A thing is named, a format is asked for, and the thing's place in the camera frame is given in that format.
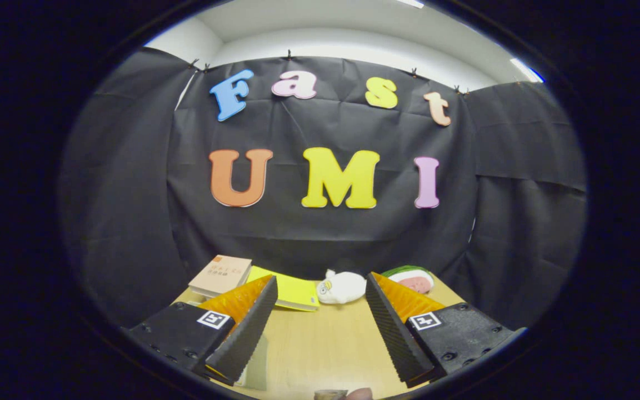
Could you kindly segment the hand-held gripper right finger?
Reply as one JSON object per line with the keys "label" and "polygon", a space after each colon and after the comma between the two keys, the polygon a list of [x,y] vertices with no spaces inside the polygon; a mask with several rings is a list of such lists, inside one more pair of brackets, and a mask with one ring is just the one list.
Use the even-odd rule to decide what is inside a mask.
{"label": "hand-held gripper right finger", "polygon": [[445,306],[374,272],[367,275],[366,300],[399,380],[409,389],[478,364],[525,332],[467,302]]}

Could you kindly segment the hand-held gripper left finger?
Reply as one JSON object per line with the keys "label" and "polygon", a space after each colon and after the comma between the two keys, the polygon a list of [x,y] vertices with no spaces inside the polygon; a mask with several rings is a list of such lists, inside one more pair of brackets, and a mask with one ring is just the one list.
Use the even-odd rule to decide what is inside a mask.
{"label": "hand-held gripper left finger", "polygon": [[171,364],[234,385],[256,350],[278,299],[273,275],[193,306],[175,302],[129,330]]}

